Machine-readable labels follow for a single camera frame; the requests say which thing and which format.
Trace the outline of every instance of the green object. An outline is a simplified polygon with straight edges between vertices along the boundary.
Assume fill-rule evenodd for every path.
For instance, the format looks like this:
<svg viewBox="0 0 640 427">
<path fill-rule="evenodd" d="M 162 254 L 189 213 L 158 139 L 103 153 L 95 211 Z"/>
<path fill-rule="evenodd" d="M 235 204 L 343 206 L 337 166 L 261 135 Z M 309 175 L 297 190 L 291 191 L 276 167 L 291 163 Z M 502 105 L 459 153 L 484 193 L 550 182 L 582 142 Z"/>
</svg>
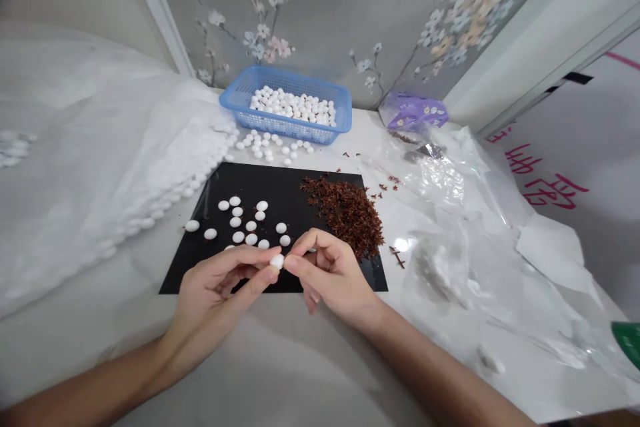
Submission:
<svg viewBox="0 0 640 427">
<path fill-rule="evenodd" d="M 640 324 L 612 322 L 611 331 L 622 351 L 640 370 Z"/>
</svg>

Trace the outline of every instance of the hand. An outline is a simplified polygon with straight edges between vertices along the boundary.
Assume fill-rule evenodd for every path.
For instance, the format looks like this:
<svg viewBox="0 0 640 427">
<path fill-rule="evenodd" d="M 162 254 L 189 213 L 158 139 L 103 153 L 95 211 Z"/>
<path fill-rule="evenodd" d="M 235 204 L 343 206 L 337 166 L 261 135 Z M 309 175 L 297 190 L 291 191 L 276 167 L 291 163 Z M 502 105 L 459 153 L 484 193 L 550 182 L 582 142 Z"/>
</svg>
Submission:
<svg viewBox="0 0 640 427">
<path fill-rule="evenodd" d="M 316 252 L 305 255 L 312 248 Z M 285 258 L 285 268 L 305 288 L 310 314 L 322 298 L 345 322 L 362 328 L 375 316 L 374 308 L 383 304 L 369 287 L 349 244 L 323 230 L 313 228 L 302 235 Z"/>
<path fill-rule="evenodd" d="M 206 359 L 260 294 L 277 282 L 280 271 L 268 264 L 280 251 L 280 247 L 262 250 L 242 245 L 185 273 L 173 321 L 159 347 L 170 369 L 168 382 L 186 376 Z M 245 278 L 249 281 L 230 296 Z"/>
</svg>

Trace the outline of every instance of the floral wallpaper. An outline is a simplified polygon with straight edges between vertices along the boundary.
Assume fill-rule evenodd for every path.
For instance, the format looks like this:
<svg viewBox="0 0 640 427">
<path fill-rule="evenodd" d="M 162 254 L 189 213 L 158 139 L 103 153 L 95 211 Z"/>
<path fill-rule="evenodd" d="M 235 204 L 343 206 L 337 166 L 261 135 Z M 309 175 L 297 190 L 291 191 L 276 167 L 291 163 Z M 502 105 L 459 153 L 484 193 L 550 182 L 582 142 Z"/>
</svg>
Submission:
<svg viewBox="0 0 640 427">
<path fill-rule="evenodd" d="M 442 99 L 526 0 L 167 0 L 198 78 L 272 65 L 375 109 L 392 89 Z"/>
</svg>

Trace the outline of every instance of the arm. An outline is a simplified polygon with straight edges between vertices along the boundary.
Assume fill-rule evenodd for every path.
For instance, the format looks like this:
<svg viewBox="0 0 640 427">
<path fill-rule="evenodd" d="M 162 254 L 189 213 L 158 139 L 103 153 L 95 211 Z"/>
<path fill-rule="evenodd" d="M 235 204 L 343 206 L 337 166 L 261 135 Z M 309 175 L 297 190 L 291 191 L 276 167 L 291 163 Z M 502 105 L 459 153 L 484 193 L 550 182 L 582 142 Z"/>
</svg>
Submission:
<svg viewBox="0 0 640 427">
<path fill-rule="evenodd" d="M 315 254 L 302 257 L 309 249 Z M 285 258 L 313 313 L 322 298 L 362 332 L 429 413 L 446 426 L 534 426 L 510 401 L 418 332 L 371 290 L 348 244 L 321 230 L 300 237 Z"/>
<path fill-rule="evenodd" d="M 3 426 L 106 426 L 168 389 L 206 359 L 279 270 L 280 247 L 240 246 L 198 263 L 184 276 L 167 333 L 133 352 L 53 386 L 0 413 Z M 250 280 L 232 297 L 243 278 Z"/>
</svg>

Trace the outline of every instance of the pile of star anise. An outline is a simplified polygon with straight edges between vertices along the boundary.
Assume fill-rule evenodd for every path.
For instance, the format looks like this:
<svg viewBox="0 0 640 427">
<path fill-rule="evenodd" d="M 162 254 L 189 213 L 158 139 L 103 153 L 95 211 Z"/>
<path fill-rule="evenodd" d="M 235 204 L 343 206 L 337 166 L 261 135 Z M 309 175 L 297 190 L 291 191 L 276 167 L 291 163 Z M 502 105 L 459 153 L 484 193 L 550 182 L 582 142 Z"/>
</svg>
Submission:
<svg viewBox="0 0 640 427">
<path fill-rule="evenodd" d="M 324 177 L 305 177 L 300 188 L 309 194 L 310 204 L 320 201 L 319 215 L 333 234 L 347 242 L 358 262 L 379 253 L 385 243 L 382 222 L 364 190 L 345 181 L 330 182 Z"/>
</svg>

